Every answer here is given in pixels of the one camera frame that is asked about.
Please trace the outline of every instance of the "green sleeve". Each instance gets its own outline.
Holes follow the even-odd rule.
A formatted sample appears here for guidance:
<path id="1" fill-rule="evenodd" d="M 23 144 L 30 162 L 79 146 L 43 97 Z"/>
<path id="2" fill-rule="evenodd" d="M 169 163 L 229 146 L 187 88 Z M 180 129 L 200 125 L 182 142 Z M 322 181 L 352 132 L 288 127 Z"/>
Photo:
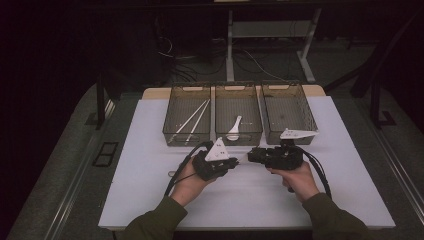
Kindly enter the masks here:
<path id="1" fill-rule="evenodd" d="M 314 240 L 372 239 L 361 220 L 338 208 L 324 193 L 305 201 L 303 208 L 311 217 Z"/>
<path id="2" fill-rule="evenodd" d="M 135 218 L 126 228 L 124 239 L 172 239 L 175 228 L 187 211 L 170 197 L 163 197 L 155 210 Z"/>

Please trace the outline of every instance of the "white stick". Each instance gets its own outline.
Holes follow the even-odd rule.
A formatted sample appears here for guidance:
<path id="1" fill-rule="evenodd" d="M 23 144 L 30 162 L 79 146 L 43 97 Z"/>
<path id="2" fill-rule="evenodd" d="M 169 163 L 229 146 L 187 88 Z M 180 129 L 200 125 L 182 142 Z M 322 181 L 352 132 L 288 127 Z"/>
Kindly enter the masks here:
<path id="1" fill-rule="evenodd" d="M 171 139 L 169 139 L 168 143 L 171 143 L 172 141 L 174 141 L 175 136 L 177 136 L 177 134 L 179 132 L 181 132 L 181 130 L 185 127 L 185 125 L 187 125 L 188 122 L 190 122 L 190 120 L 194 117 L 194 115 L 196 115 L 196 113 L 202 108 L 202 106 L 210 100 L 205 100 L 197 109 L 196 111 L 194 111 L 194 113 L 187 119 L 187 121 L 185 121 L 185 123 L 177 130 L 177 132 L 175 132 L 174 135 L 172 135 Z"/>
<path id="2" fill-rule="evenodd" d="M 196 129 L 197 124 L 199 124 L 200 119 L 202 118 L 203 113 L 205 112 L 206 108 L 208 107 L 209 102 L 210 102 L 210 99 L 209 99 L 209 100 L 208 100 L 208 102 L 205 104 L 205 107 L 203 108 L 202 112 L 200 113 L 199 118 L 197 119 L 196 123 L 194 124 L 194 127 L 193 127 L 193 129 L 191 130 L 190 135 L 188 135 L 188 138 L 187 138 L 187 140 L 186 140 L 185 145 L 187 145 L 188 141 L 189 141 L 189 140 L 190 140 L 190 138 L 191 138 L 191 135 L 194 133 L 194 130 Z"/>

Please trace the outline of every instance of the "white plastic spoon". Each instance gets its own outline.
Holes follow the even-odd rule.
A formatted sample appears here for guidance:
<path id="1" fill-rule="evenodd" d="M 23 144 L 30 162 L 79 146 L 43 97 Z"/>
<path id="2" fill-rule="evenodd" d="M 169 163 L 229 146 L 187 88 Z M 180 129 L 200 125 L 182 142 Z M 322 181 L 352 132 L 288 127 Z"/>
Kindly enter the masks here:
<path id="1" fill-rule="evenodd" d="M 227 139 L 230 141 L 237 141 L 239 138 L 239 131 L 238 131 L 238 125 L 240 124 L 241 116 L 237 116 L 236 123 L 234 124 L 233 128 L 228 132 Z"/>

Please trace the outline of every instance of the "wire mesh basket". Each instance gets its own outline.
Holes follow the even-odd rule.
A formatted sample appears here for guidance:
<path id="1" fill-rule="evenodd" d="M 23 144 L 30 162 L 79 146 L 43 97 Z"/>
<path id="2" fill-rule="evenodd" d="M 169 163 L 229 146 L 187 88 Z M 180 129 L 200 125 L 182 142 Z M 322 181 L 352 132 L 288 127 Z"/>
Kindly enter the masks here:
<path id="1" fill-rule="evenodd" d="M 318 131 L 302 85 L 282 81 L 262 81 L 260 94 L 266 142 L 279 145 L 284 130 Z M 295 139 L 296 145 L 308 145 L 314 136 Z"/>
<path id="2" fill-rule="evenodd" d="M 174 83 L 163 134 L 168 146 L 196 146 L 210 140 L 210 83 Z"/>
<path id="3" fill-rule="evenodd" d="M 241 116 L 237 133 L 233 129 Z M 258 146 L 262 122 L 254 82 L 217 82 L 215 85 L 215 133 L 226 146 Z"/>

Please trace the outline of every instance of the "white table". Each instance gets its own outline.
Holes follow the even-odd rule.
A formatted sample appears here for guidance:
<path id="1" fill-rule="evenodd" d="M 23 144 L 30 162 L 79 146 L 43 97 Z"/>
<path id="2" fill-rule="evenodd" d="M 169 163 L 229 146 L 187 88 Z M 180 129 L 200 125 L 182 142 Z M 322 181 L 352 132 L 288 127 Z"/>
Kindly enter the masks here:
<path id="1" fill-rule="evenodd" d="M 123 230 L 134 218 L 157 206 L 170 180 L 168 172 L 176 170 L 192 150 L 166 145 L 162 127 L 168 99 L 145 96 L 135 110 L 99 222 L 100 227 L 112 231 Z M 308 97 L 308 101 L 320 134 L 311 145 L 301 147 L 320 160 L 335 203 L 369 228 L 394 227 L 332 99 Z M 268 146 L 264 136 L 261 146 Z M 311 228 L 308 214 L 295 195 L 281 185 L 281 177 L 271 175 L 261 164 L 247 161 L 251 147 L 227 149 L 241 164 L 186 207 L 189 214 L 179 230 Z"/>

